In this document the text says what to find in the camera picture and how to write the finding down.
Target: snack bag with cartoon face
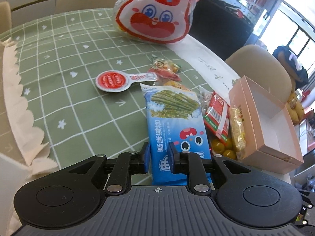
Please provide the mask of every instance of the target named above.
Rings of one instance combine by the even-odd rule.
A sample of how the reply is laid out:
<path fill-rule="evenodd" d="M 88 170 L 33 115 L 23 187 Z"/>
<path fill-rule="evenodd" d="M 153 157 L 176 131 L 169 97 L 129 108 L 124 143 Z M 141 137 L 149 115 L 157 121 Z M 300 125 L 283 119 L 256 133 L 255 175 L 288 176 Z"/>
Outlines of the snack bag with cartoon face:
<path fill-rule="evenodd" d="M 151 147 L 152 185 L 187 185 L 187 176 L 172 174 L 168 144 L 177 151 L 190 151 L 211 159 L 197 94 L 173 86 L 141 84 Z"/>
<path fill-rule="evenodd" d="M 119 0 L 113 24 L 128 37 L 175 43 L 189 32 L 197 0 Z"/>

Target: cartoon character print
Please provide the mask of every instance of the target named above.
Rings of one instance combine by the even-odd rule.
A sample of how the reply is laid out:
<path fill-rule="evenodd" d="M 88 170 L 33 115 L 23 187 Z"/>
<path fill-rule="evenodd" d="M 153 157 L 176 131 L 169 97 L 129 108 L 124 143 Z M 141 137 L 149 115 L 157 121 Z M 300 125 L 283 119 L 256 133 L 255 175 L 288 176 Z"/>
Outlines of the cartoon character print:
<path fill-rule="evenodd" d="M 196 152 L 197 149 L 203 149 L 203 147 L 200 147 L 204 142 L 201 137 L 203 134 L 203 131 L 200 131 L 199 134 L 197 134 L 197 130 L 195 128 L 186 128 L 182 130 L 179 134 L 180 139 L 184 141 L 174 141 L 174 145 L 177 147 L 177 150 L 179 152 L 189 151 L 191 148 L 193 148 L 194 153 L 197 153 L 200 155 L 201 158 L 204 158 L 204 152 Z M 162 160 L 160 160 L 159 167 L 160 171 L 170 171 L 170 165 L 167 155 L 164 156 Z"/>
<path fill-rule="evenodd" d="M 174 141 L 174 145 L 179 146 L 182 151 L 189 151 L 193 148 L 194 152 L 199 149 L 199 146 L 203 144 L 203 138 L 200 135 L 203 135 L 204 132 L 200 131 L 197 134 L 197 130 L 195 128 L 186 128 L 182 130 L 179 134 L 180 139 L 183 141 Z"/>
<path fill-rule="evenodd" d="M 120 7 L 116 22 L 127 33 L 145 41 L 174 43 L 189 31 L 190 6 L 194 8 L 195 2 L 128 0 Z"/>

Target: seaweed snack package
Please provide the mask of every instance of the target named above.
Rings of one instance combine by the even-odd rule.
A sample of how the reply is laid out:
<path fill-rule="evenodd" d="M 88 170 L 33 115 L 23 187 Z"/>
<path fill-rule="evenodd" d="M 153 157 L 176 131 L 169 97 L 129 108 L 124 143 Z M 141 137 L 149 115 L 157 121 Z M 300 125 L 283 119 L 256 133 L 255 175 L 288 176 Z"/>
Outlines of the seaweed snack package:
<path fill-rule="evenodd" d="M 245 130 L 240 110 L 237 107 L 230 108 L 230 126 L 237 159 L 242 159 L 242 151 L 246 147 Z"/>
<path fill-rule="evenodd" d="M 127 37 L 175 43 L 189 32 L 197 0 L 118 0 L 113 25 Z"/>
<path fill-rule="evenodd" d="M 227 145 L 230 106 L 215 91 L 210 92 L 201 87 L 200 93 L 204 99 L 203 104 L 208 106 L 206 109 L 204 107 L 204 124 Z"/>
<path fill-rule="evenodd" d="M 186 185 L 187 176 L 170 171 L 167 146 L 173 142 L 179 152 L 190 151 L 201 158 L 211 158 L 198 97 L 195 92 L 172 86 L 141 84 L 141 89 L 151 145 L 152 184 Z"/>
<path fill-rule="evenodd" d="M 156 58 L 153 61 L 152 67 L 148 72 L 156 73 L 159 77 L 164 79 L 171 79 L 174 81 L 181 81 L 181 78 L 177 74 L 179 66 L 172 61 L 162 58 Z"/>

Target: cartoon rabbit face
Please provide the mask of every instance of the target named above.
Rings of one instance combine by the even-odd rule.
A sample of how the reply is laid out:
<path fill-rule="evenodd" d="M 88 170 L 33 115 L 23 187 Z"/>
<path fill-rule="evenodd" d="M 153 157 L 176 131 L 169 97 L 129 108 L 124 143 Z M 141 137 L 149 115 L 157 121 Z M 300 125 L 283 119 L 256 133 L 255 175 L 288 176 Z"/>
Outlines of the cartoon rabbit face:
<path fill-rule="evenodd" d="M 174 43 L 187 35 L 194 5 L 191 0 L 128 0 L 116 21 L 127 33 L 145 41 Z"/>

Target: blue snack bag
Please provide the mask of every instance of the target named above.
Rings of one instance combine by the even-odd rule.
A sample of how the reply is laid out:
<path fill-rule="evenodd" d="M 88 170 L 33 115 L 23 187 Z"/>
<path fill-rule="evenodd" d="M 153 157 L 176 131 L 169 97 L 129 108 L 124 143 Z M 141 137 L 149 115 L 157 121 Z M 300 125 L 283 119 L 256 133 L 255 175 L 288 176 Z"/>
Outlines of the blue snack bag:
<path fill-rule="evenodd" d="M 141 89 L 151 146 L 152 184 L 186 185 L 186 175 L 170 171 L 167 145 L 173 142 L 178 152 L 190 151 L 211 159 L 197 94 L 172 86 L 141 84 Z"/>

